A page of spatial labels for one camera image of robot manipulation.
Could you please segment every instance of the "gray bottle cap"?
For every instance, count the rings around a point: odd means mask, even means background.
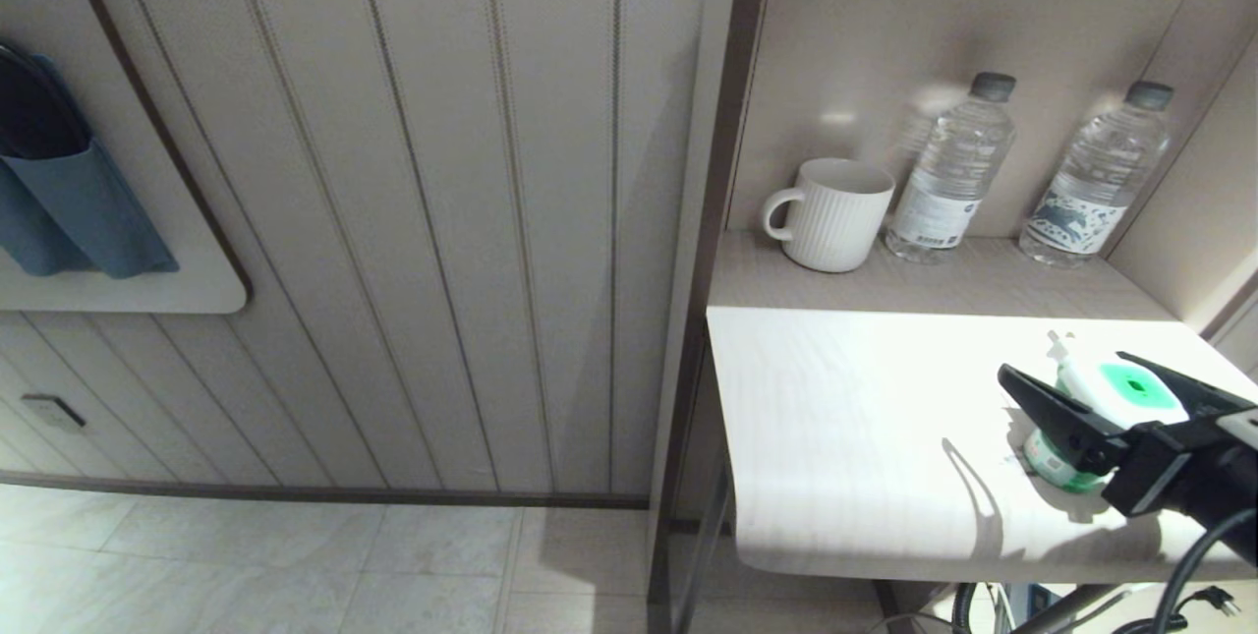
[[[974,83],[970,83],[970,96],[982,101],[1006,102],[1009,93],[1014,92],[1015,83],[1018,79],[1010,74],[984,70],[984,73],[975,75]]]
[[[1175,88],[1170,88],[1167,84],[1136,82],[1131,84],[1131,88],[1127,88],[1127,98],[1123,102],[1127,106],[1136,106],[1138,109],[1166,111],[1172,96],[1175,96]]]

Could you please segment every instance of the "ribbed ceramic mug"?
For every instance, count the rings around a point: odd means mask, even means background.
[[[760,211],[766,234],[782,252],[813,270],[849,272],[869,257],[896,179],[877,165],[854,160],[808,160],[795,186],[776,191]],[[790,203],[786,226],[769,223],[774,209]]]

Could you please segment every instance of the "small bottle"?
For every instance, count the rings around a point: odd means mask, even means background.
[[[1132,83],[1118,111],[1096,116],[1074,133],[1018,239],[1023,253],[1048,265],[1078,268],[1101,250],[1166,151],[1161,113],[1174,93],[1160,83]]]
[[[970,98],[938,116],[887,228],[893,254],[933,265],[961,243],[1014,142],[1014,123],[1001,104],[1015,83],[1013,75],[984,70]]]
[[[1171,389],[1145,366],[1079,343],[1074,335],[1062,337],[1049,332],[1048,338],[1053,343],[1048,356],[1057,361],[1057,390],[1120,429],[1147,420],[1172,424],[1189,419]],[[1035,473],[1066,492],[1091,492],[1106,482],[1105,477],[1081,472],[1067,463],[1039,428],[1027,438],[1023,454]]]

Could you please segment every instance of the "white label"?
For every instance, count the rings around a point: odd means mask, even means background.
[[[1027,223],[1027,231],[1042,244],[1071,254],[1094,254],[1127,211],[1125,205],[1098,205],[1049,187]]]
[[[951,249],[961,243],[961,235],[965,235],[965,228],[977,210],[979,200],[950,200],[932,195],[910,180],[891,230],[911,244]]]

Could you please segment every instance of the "table top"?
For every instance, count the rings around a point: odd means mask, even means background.
[[[1176,513],[1127,521],[1029,476],[1018,448],[1033,426],[996,370],[1050,380],[1057,330],[1250,400],[1258,387],[1106,263],[1044,268],[1011,240],[965,253],[921,268],[879,245],[859,270],[824,275],[747,234],[722,239],[708,332],[740,557],[905,580],[1165,579],[1201,528]],[[1199,576],[1254,571],[1218,547]]]

